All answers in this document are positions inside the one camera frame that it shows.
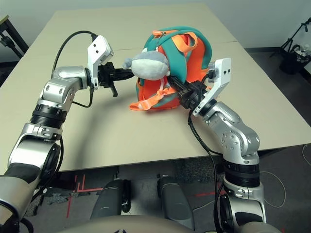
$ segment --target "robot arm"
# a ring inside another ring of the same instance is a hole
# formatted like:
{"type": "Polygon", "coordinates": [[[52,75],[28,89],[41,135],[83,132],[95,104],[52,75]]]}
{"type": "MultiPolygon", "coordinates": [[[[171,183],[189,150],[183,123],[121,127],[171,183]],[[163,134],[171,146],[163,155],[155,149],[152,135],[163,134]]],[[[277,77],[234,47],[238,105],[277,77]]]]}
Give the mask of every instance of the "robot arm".
{"type": "Polygon", "coordinates": [[[103,36],[97,36],[87,51],[88,68],[60,67],[53,72],[11,152],[8,169],[0,176],[0,232],[14,232],[35,189],[55,173],[61,152],[56,141],[61,140],[61,128],[75,93],[88,86],[103,86],[117,96],[113,81],[133,77],[131,71],[114,69],[107,63],[113,51],[103,36]]]}
{"type": "Polygon", "coordinates": [[[220,197],[221,224],[226,232],[239,232],[248,222],[266,222],[263,185],[259,181],[259,137],[236,112],[215,100],[230,82],[231,59],[217,60],[209,67],[210,72],[213,70],[209,81],[214,86],[207,92],[204,85],[201,102],[201,82],[184,84],[175,77],[169,82],[178,91],[181,105],[192,109],[193,115],[202,116],[222,144],[226,194],[220,197]]]}

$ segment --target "zipper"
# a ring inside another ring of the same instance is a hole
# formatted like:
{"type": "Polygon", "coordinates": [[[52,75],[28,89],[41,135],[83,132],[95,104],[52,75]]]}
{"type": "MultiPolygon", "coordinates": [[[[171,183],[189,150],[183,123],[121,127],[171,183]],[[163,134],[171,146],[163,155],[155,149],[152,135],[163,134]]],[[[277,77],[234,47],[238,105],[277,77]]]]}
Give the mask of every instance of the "zipper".
{"type": "Polygon", "coordinates": [[[162,36],[166,35],[166,32],[162,32],[162,31],[153,31],[152,34],[153,34],[154,36],[157,36],[157,41],[156,41],[155,50],[158,51],[160,39],[161,39],[162,36]]]}

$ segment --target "black clamp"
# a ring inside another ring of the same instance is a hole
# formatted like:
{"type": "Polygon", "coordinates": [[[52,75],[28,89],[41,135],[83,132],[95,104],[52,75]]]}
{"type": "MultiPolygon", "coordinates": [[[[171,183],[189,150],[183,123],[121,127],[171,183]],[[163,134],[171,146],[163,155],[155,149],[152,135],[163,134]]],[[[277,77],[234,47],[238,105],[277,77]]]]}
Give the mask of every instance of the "black clamp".
{"type": "Polygon", "coordinates": [[[105,65],[98,66],[99,86],[103,86],[104,88],[110,87],[113,97],[118,96],[118,92],[113,82],[126,80],[133,76],[134,74],[130,69],[115,69],[112,62],[107,62],[105,65]]]}
{"type": "MultiPolygon", "coordinates": [[[[177,97],[179,99],[179,103],[185,108],[185,109],[192,109],[194,110],[198,104],[199,104],[199,93],[200,93],[200,81],[194,81],[192,83],[185,82],[182,83],[179,79],[177,79],[174,76],[167,77],[169,84],[172,88],[174,88],[177,93],[177,97]]],[[[201,100],[204,99],[204,94],[206,91],[207,86],[203,84],[202,88],[202,95],[201,100]]],[[[212,100],[210,103],[202,108],[200,111],[200,115],[206,113],[206,111],[210,108],[211,105],[215,104],[216,101],[212,100]]]]}

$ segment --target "gray plush toy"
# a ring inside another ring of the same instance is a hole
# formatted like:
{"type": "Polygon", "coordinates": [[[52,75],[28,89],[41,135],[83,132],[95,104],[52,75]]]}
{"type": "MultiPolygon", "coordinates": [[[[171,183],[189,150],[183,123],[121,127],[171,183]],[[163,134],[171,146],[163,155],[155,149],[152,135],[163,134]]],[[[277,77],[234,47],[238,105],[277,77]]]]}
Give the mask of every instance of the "gray plush toy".
{"type": "Polygon", "coordinates": [[[131,68],[135,76],[152,81],[169,76],[169,61],[164,54],[158,51],[145,50],[133,59],[127,58],[123,63],[123,68],[131,68]]]}

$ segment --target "orange strap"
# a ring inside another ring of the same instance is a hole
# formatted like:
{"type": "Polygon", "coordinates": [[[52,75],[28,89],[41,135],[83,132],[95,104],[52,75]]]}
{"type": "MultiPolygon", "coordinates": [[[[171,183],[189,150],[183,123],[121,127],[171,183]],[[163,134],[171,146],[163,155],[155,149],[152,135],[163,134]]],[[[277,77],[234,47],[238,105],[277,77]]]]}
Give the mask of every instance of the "orange strap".
{"type": "Polygon", "coordinates": [[[148,110],[150,109],[152,106],[156,105],[157,103],[159,103],[159,101],[161,99],[163,99],[163,97],[165,95],[169,95],[169,94],[173,94],[176,91],[173,88],[165,88],[164,90],[158,90],[156,92],[156,95],[151,96],[149,99],[147,100],[141,100],[138,101],[136,103],[131,103],[130,104],[130,109],[132,110],[137,110],[137,111],[141,111],[141,110],[148,110]]]}
{"type": "Polygon", "coordinates": [[[194,50],[196,48],[196,46],[198,45],[198,38],[197,38],[196,34],[192,33],[192,32],[185,33],[184,35],[188,35],[192,39],[194,39],[195,43],[193,46],[187,45],[186,42],[184,41],[184,39],[181,37],[181,35],[173,36],[172,40],[173,40],[174,44],[176,45],[176,47],[179,51],[186,53],[186,52],[189,52],[189,51],[194,50]]]}

